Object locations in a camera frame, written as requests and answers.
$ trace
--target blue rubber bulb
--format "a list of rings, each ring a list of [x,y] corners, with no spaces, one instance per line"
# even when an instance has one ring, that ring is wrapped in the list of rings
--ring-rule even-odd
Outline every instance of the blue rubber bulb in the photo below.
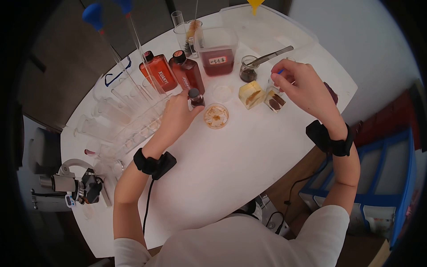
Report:
[[[98,3],[91,4],[83,11],[82,19],[99,31],[104,27],[102,23],[102,6]]]
[[[117,5],[122,8],[123,14],[128,14],[132,11],[133,5],[132,0],[113,0]]]

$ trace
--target black wrist strap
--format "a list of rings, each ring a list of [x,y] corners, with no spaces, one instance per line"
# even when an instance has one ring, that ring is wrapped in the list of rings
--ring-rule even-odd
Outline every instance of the black wrist strap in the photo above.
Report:
[[[159,180],[176,164],[176,158],[167,151],[160,156],[159,160],[152,157],[145,158],[140,148],[134,155],[134,163],[138,170],[151,175],[153,180]]]
[[[350,155],[351,145],[353,144],[353,135],[350,127],[347,126],[347,139],[344,140],[331,140],[328,130],[318,120],[310,123],[305,128],[305,133],[313,141],[313,143],[323,152],[332,153],[335,156],[343,157]]]

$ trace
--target amber plastic bottle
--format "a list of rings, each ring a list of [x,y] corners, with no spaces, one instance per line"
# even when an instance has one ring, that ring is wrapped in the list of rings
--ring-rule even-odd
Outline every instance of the amber plastic bottle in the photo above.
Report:
[[[147,59],[145,64],[148,64],[153,76],[156,78],[163,90],[167,92],[174,89],[178,83],[176,82],[164,55],[153,56],[151,51],[145,52],[144,55]],[[145,77],[148,77],[144,64],[139,64],[139,70]]]
[[[199,66],[194,60],[187,59],[184,51],[176,51],[169,60],[169,66],[182,89],[197,88],[200,94],[205,93]]]

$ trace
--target person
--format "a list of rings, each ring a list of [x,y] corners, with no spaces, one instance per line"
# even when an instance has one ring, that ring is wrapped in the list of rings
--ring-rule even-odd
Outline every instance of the person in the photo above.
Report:
[[[347,126],[310,64],[281,60],[271,78],[298,107],[319,119],[332,140],[346,140]],[[187,91],[171,97],[163,121],[143,155],[159,159],[203,110],[188,109]],[[354,144],[349,156],[333,156],[335,183],[323,206],[313,212],[294,240],[274,234],[251,216],[226,217],[200,229],[178,232],[153,258],[146,249],[138,199],[148,175],[131,162],[114,193],[116,266],[335,266],[341,252],[360,176]]]

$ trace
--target white wall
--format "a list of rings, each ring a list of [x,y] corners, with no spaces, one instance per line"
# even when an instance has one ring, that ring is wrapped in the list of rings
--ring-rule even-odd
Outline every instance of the white wall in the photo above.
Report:
[[[403,33],[378,0],[293,0],[289,17],[312,30],[359,87],[342,114],[349,125],[420,78]]]

